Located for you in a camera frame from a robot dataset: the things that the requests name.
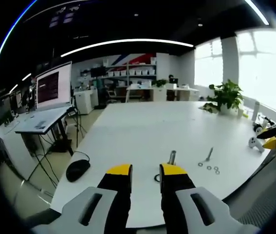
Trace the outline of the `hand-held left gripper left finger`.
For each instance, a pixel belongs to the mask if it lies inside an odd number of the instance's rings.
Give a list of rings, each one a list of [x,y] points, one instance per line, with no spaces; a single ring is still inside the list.
[[[50,224],[35,226],[35,234],[124,234],[131,206],[132,165],[107,170],[96,187],[88,187],[63,206]]]

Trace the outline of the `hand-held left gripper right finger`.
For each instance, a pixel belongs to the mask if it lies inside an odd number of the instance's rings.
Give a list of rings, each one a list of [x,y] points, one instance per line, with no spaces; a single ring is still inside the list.
[[[168,234],[258,234],[242,224],[229,207],[204,187],[196,187],[187,172],[176,165],[160,164],[161,208]]]

